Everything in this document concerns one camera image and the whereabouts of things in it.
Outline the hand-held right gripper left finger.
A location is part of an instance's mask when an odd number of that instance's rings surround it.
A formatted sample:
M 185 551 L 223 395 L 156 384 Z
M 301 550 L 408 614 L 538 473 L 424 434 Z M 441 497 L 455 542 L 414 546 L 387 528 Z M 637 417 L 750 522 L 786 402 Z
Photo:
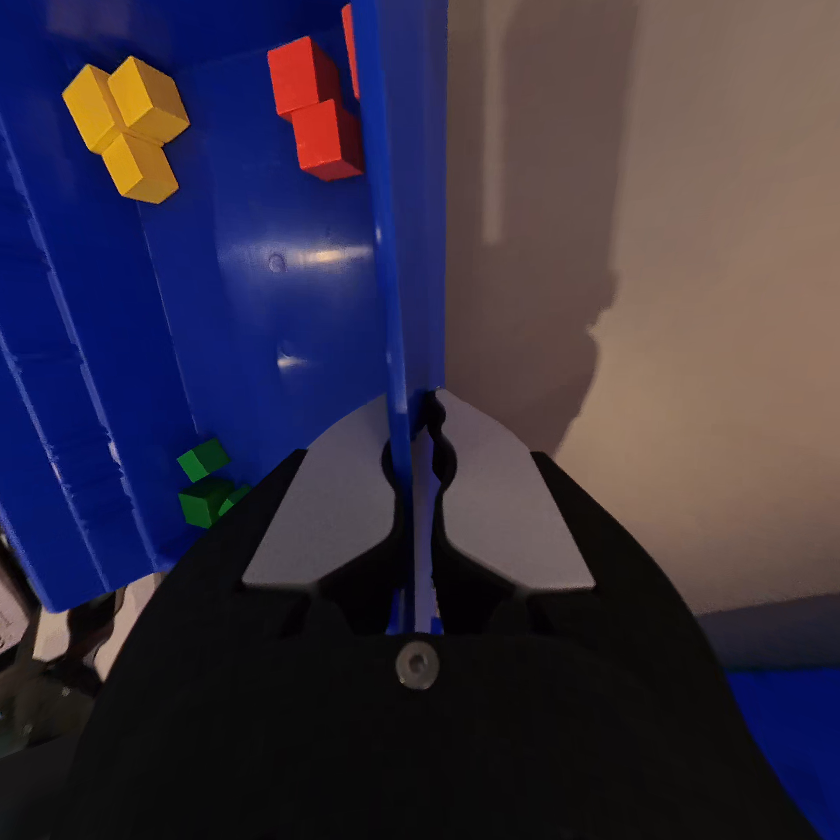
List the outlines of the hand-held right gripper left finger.
M 351 564 L 395 570 L 388 539 L 399 536 L 398 496 L 383 459 L 390 442 L 386 394 L 337 420 L 308 446 L 243 574 L 255 592 L 312 591 Z

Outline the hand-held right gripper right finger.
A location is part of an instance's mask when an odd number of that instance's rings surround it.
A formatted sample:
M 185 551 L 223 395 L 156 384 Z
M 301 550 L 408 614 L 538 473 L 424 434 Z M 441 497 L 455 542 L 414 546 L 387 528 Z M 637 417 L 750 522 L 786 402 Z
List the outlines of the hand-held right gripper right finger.
M 595 581 L 528 447 L 438 389 L 427 397 L 444 545 L 522 592 L 589 592 Z

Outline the blue plastic bin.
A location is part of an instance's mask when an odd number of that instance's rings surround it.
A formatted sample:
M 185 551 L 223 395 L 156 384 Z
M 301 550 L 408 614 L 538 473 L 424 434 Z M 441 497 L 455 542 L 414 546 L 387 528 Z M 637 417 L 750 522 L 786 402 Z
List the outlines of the blue plastic bin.
M 823 838 L 839 838 L 839 668 L 727 672 L 749 729 Z
M 443 384 L 448 2 L 2 2 L 2 530 L 61 613 L 198 537 L 178 455 L 219 438 L 254 487 L 387 395 L 397 485 Z M 364 174 L 299 167 L 267 52 L 310 36 L 360 121 Z M 135 56 L 191 126 L 180 186 L 121 196 L 62 99 Z

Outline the yellow wooden cube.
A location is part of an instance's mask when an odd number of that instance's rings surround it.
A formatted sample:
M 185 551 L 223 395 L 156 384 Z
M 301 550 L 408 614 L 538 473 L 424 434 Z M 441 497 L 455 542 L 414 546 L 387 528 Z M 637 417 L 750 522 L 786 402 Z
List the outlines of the yellow wooden cube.
M 125 131 L 109 79 L 104 70 L 86 64 L 61 94 L 84 144 L 94 154 L 102 154 Z
M 162 147 L 150 141 L 119 133 L 101 158 L 123 197 L 159 205 L 179 189 Z
M 191 125 L 174 80 L 143 60 L 127 58 L 108 78 L 125 128 L 157 146 Z

